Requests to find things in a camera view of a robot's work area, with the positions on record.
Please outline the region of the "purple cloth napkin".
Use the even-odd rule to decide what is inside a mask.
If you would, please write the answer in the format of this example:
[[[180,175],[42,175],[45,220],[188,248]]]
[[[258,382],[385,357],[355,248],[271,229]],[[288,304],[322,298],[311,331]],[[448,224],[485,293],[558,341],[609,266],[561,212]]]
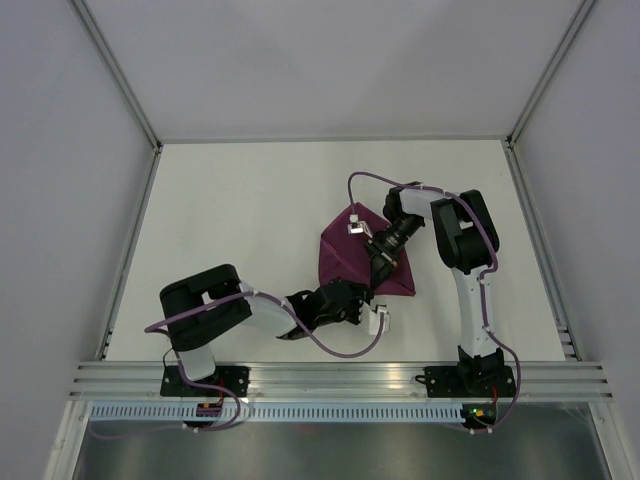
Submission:
[[[370,260],[365,249],[365,234],[350,234],[348,224],[351,208],[345,208],[324,229],[319,242],[318,279],[324,286],[335,279],[358,284],[369,284]],[[399,253],[399,266],[375,289],[376,295],[413,297],[416,294],[411,265],[403,249]]]

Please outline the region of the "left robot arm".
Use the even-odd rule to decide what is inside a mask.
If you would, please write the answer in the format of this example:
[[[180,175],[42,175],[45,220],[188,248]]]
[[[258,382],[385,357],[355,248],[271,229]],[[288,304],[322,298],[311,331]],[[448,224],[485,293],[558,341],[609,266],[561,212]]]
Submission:
[[[278,340],[316,340],[321,327],[359,325],[362,308],[373,297],[367,285],[334,279],[313,291],[278,298],[252,288],[233,265],[223,264],[164,287],[159,294],[164,319],[145,331],[167,336],[184,385],[206,396],[218,384],[211,343],[231,329],[246,324]]]

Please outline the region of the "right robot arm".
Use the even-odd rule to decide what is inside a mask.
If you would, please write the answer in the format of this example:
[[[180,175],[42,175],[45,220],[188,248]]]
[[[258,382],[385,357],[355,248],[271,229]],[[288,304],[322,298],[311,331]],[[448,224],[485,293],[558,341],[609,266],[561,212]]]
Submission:
[[[440,259],[450,268],[458,294],[457,384],[469,395],[497,384],[504,353],[490,334],[488,275],[497,270],[500,243],[481,192],[441,193],[416,182],[395,186],[386,195],[383,215],[391,225],[365,242],[371,287],[378,288],[399,269],[406,243],[430,220]]]

